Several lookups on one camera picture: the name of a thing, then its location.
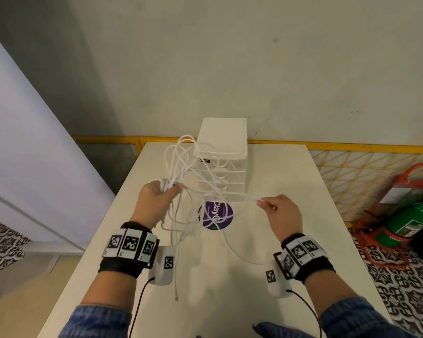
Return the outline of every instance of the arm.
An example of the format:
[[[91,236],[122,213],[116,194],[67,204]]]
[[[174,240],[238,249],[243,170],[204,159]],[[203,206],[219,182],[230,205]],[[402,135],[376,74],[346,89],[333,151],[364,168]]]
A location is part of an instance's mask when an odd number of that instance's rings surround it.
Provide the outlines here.
[[[177,184],[162,193],[159,181],[144,185],[130,222],[152,230],[165,217],[171,201],[182,189],[183,184]],[[99,272],[59,338],[127,337],[135,290],[134,276],[107,270]]]
[[[281,243],[295,233],[302,233],[301,212],[287,196],[263,198],[257,205],[266,212],[271,229]],[[308,275],[304,285],[328,338],[412,337],[389,324],[332,270]]]

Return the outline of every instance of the person's left hand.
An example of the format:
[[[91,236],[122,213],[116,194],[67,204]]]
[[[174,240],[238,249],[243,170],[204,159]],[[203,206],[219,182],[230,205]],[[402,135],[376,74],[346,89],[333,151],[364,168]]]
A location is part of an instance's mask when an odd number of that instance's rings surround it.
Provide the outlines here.
[[[160,191],[160,182],[154,180],[144,185],[139,192],[135,212],[131,222],[138,222],[152,230],[161,221],[169,209],[172,200],[183,190],[184,185],[178,183],[165,192]]]

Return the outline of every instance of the black cable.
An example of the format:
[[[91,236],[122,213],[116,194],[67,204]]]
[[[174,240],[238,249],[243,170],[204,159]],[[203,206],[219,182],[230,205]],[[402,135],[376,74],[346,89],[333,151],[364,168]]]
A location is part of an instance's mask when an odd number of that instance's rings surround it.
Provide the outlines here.
[[[141,299],[142,299],[142,294],[144,293],[144,290],[146,289],[146,286],[149,284],[149,282],[151,282],[153,280],[155,280],[155,278],[148,279],[147,282],[146,282],[146,284],[142,288],[141,295],[139,296],[138,307],[136,308],[135,317],[133,318],[132,328],[130,329],[129,338],[132,336],[133,326],[135,326],[136,316],[138,315],[139,305],[141,304]]]
[[[305,301],[305,300],[304,300],[304,298],[303,298],[302,296],[300,296],[298,293],[296,293],[295,291],[292,291],[291,289],[286,289],[286,291],[287,291],[288,293],[293,293],[294,295],[298,296],[298,297],[299,297],[299,299],[301,299],[301,300],[302,300],[302,301],[303,301],[303,302],[307,305],[307,307],[309,307],[309,308],[310,308],[310,310],[312,311],[313,315],[315,316],[315,318],[316,318],[316,320],[317,320],[318,327],[320,328],[320,338],[322,338],[322,336],[323,336],[323,331],[322,331],[322,328],[321,328],[320,322],[319,322],[319,320],[318,320],[318,316],[315,314],[315,311],[313,310],[313,308],[312,308],[312,307],[310,307],[310,305],[307,303],[307,301]]]

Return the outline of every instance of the person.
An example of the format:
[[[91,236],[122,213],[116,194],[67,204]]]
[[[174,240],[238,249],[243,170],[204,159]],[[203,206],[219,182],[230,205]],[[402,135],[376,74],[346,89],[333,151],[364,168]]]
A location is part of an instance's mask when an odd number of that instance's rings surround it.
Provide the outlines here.
[[[165,217],[171,201],[183,187],[178,183],[162,193],[159,181],[144,185],[135,211],[124,227],[144,227],[147,232],[152,230]],[[266,212],[271,230],[279,242],[294,235],[303,236],[301,212],[287,196],[262,198],[257,205]],[[142,267],[133,265],[124,268],[124,272],[115,271],[113,269],[116,268],[106,266],[110,265],[110,261],[114,261],[112,264],[115,265],[116,259],[120,258],[107,259],[103,258],[99,273],[61,330],[59,338],[127,337],[135,300],[136,278]],[[413,337],[390,324],[329,265],[306,275],[305,280],[302,280],[319,317],[319,324],[328,338]],[[139,271],[134,273],[133,269],[138,268]],[[269,322],[258,323],[253,329],[264,338],[311,337],[302,331]]]

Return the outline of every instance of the plastic drawer organizer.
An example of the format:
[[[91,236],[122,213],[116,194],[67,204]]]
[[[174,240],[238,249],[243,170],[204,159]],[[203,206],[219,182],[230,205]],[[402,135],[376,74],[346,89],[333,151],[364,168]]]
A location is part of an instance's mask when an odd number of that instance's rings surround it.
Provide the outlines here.
[[[248,134],[246,119],[204,118],[193,153],[199,190],[209,201],[238,202],[246,192]],[[220,192],[213,191],[215,184]]]

